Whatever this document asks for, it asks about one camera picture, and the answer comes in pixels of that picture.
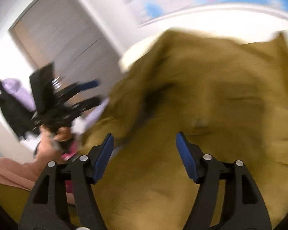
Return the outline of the person's left hand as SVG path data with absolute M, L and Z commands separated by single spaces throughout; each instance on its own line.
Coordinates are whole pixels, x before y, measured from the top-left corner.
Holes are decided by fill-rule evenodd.
M 55 135 L 45 126 L 41 126 L 39 129 L 41 139 L 38 146 L 36 159 L 38 161 L 43 161 L 45 164 L 52 160 L 59 164 L 64 163 L 59 142 L 65 142 L 73 136 L 71 133 L 71 128 L 61 127 L 58 129 Z

